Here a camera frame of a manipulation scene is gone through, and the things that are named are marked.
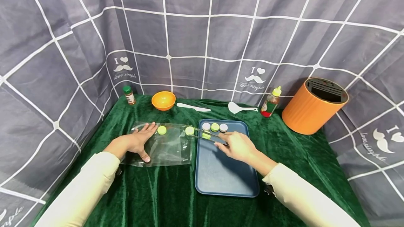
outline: wrist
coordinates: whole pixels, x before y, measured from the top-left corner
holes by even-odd
[[[247,158],[245,159],[245,163],[253,167],[253,164],[255,160],[257,160],[258,154],[261,153],[257,149],[252,150],[248,155]]]
[[[248,165],[252,166],[257,172],[259,172],[262,176],[266,176],[269,174],[272,169],[277,165],[275,161],[261,153],[258,150],[255,150],[250,155]]]
[[[129,146],[125,140],[114,139],[109,143],[109,145],[104,149],[104,152],[109,152],[115,155],[118,159],[122,160],[128,151]]]

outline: hand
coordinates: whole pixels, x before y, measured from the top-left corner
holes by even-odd
[[[218,135],[222,140],[227,142],[230,147],[215,142],[216,147],[218,147],[222,152],[226,153],[227,156],[240,160],[242,162],[248,163],[250,158],[253,158],[254,154],[258,151],[252,141],[239,132],[226,132],[219,133]]]
[[[126,150],[129,152],[138,153],[144,162],[148,163],[150,162],[150,156],[144,150],[144,144],[153,136],[156,130],[157,125],[155,122],[151,124],[146,123],[140,131],[136,128],[133,133],[117,137],[112,143],[125,146]]]
[[[229,147],[215,142],[216,147],[227,156],[252,166],[262,176],[266,176],[277,165],[275,161],[258,151],[252,141],[242,133],[236,131],[219,133],[219,137],[226,141]]]

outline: tweezers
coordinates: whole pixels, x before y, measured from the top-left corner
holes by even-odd
[[[210,135],[210,136],[214,136],[214,137],[218,137],[218,138],[220,138],[219,136],[217,136],[217,135],[215,135],[215,134],[212,134],[212,133],[210,133],[210,132],[207,132],[207,131],[202,131],[202,130],[200,130],[200,129],[198,129],[198,128],[195,128],[195,127],[194,127],[194,129],[195,129],[196,131],[200,131],[200,132],[205,133],[205,134],[208,134],[208,135]],[[203,137],[199,137],[199,136],[192,135],[192,134],[191,134],[191,135],[188,135],[188,136],[195,137],[195,138],[197,138],[197,139],[209,140],[209,141],[211,141],[211,142],[217,142],[217,141],[212,140],[212,139],[205,139],[205,138],[203,138]],[[222,145],[225,145],[225,146],[229,147],[229,145],[228,145],[228,144],[226,144],[226,143],[222,143],[222,142],[218,142],[218,143],[220,143],[220,144],[222,144]]]

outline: blue tray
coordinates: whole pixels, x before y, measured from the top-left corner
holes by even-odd
[[[202,119],[199,129],[202,129],[203,123],[227,124],[228,131],[238,131],[249,137],[247,125],[241,121]],[[256,197],[260,192],[255,169],[227,157],[213,142],[205,139],[198,139],[195,188],[202,194],[239,197]]]

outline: orange bowl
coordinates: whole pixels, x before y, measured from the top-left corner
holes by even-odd
[[[157,110],[170,110],[175,104],[175,95],[169,91],[160,91],[154,94],[151,103]]]

